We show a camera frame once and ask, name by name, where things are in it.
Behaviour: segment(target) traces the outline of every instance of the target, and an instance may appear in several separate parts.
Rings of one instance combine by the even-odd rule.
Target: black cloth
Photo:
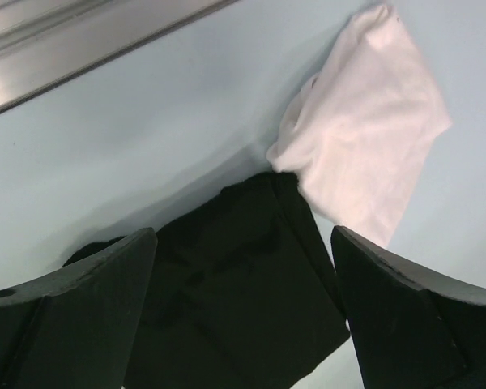
[[[295,175],[227,187],[157,237],[127,388],[289,388],[348,339]]]

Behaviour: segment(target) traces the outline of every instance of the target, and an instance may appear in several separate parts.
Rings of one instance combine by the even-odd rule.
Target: white cloth
[[[386,247],[433,140],[451,125],[438,86],[391,6],[355,15],[288,106],[267,153],[313,209]]]

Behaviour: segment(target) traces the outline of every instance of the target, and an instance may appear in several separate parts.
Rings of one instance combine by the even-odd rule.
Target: metal rail
[[[0,0],[0,113],[237,0]]]

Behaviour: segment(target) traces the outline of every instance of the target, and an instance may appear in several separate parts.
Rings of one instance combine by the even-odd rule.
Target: screw hole
[[[16,293],[16,291],[13,288],[2,289],[2,290],[0,290],[0,298],[9,297],[9,296],[12,296],[15,293]]]

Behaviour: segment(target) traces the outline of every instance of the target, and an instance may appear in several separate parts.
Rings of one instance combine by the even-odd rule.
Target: black garment
[[[127,388],[289,388],[348,339],[295,175],[225,188],[157,237]]]

